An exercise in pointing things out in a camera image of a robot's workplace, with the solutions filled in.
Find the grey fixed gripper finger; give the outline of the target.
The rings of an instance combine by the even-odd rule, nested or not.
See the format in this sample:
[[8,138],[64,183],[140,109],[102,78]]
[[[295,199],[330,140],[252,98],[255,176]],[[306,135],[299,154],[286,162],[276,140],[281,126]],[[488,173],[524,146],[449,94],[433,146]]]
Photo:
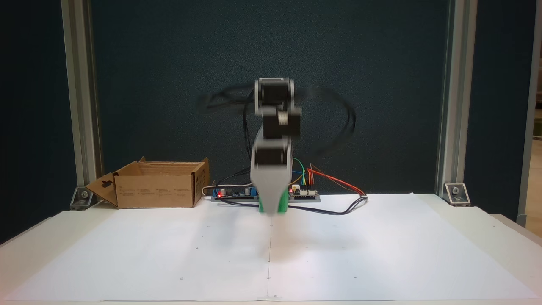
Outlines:
[[252,169],[252,183],[259,193],[261,213],[285,213],[288,208],[288,189],[292,179],[292,168],[259,167]]

